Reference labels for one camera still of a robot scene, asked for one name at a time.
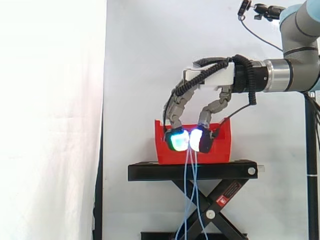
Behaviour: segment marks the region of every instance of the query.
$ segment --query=red box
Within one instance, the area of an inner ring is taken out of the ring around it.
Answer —
[[[219,123],[211,123],[209,129],[214,131],[220,126]],[[183,125],[188,132],[196,128],[197,125]],[[155,147],[159,164],[185,164],[187,151],[172,151],[164,141],[164,129],[159,120],[154,121]],[[222,126],[217,138],[213,140],[213,145],[209,153],[198,152],[197,160],[199,164],[228,163],[231,151],[231,127],[230,119]]]

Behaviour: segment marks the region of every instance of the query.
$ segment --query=glowing light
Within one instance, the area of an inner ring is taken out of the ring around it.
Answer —
[[[190,134],[190,147],[196,152],[199,152],[199,143],[202,136],[202,132],[202,130],[196,128],[192,130]]]
[[[182,133],[177,133],[171,136],[171,143],[173,148],[178,151],[185,151],[189,146],[189,133],[184,130]]]

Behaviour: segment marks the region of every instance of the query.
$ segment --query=black cable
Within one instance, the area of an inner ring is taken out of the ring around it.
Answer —
[[[215,135],[219,134],[220,128],[222,127],[223,124],[225,124],[231,117],[233,117],[234,115],[236,115],[237,113],[239,113],[241,110],[246,109],[247,107],[251,106],[251,104],[247,104],[245,106],[240,107],[238,110],[234,111],[233,113],[231,113],[229,116],[227,116],[219,125],[219,127],[214,131]]]
[[[163,111],[163,116],[162,117],[163,117],[163,132],[164,132],[164,134],[166,134],[166,132],[167,132],[167,128],[166,128],[167,111],[168,111],[169,103],[170,103],[172,97],[174,96],[174,94],[175,94],[175,91],[172,91],[172,93],[171,93],[171,95],[169,97],[169,100],[166,103],[164,111]]]
[[[316,131],[316,138],[318,142],[318,148],[320,151],[320,137],[319,137],[319,130],[318,130],[318,127],[320,126],[320,106],[312,97],[308,95],[307,92],[303,92],[302,94],[304,95],[305,99],[309,101],[315,113],[315,120],[316,120],[315,131]]]
[[[241,56],[239,54],[235,55],[232,57],[232,61],[235,64],[240,64],[244,66],[244,69],[246,71],[246,75],[248,78],[248,86],[249,86],[249,104],[250,105],[256,105],[257,100],[256,100],[256,76],[255,76],[255,70],[252,65],[252,62],[247,59],[244,56]]]
[[[222,60],[218,62],[217,64],[209,67],[207,70],[202,71],[199,75],[195,76],[190,81],[187,81],[182,86],[178,86],[175,89],[175,94],[178,97],[182,96],[191,88],[203,82],[207,77],[211,76],[212,74],[218,72],[221,69],[225,69],[226,67],[228,67],[228,65],[229,65],[229,60]]]
[[[256,38],[258,38],[258,39],[261,40],[262,42],[264,42],[264,43],[266,43],[266,44],[268,44],[268,45],[270,45],[270,46],[278,49],[278,50],[281,51],[281,52],[283,51],[280,47],[272,44],[271,42],[268,42],[267,40],[264,40],[262,37],[258,36],[258,35],[255,34],[253,31],[251,31],[251,30],[245,25],[245,23],[244,23],[244,20],[245,20],[245,19],[246,19],[246,17],[243,16],[243,18],[240,19],[240,22],[241,22],[242,26],[243,26],[249,33],[251,33],[253,36],[255,36]]]

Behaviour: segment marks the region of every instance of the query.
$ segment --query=black pole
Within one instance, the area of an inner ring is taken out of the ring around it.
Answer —
[[[306,176],[309,240],[319,240],[316,113],[305,99]]]

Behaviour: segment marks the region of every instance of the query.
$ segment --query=white light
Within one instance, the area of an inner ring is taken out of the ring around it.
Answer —
[[[199,152],[199,143],[202,136],[202,132],[202,130],[196,128],[192,130],[190,134],[190,147],[196,152]]]

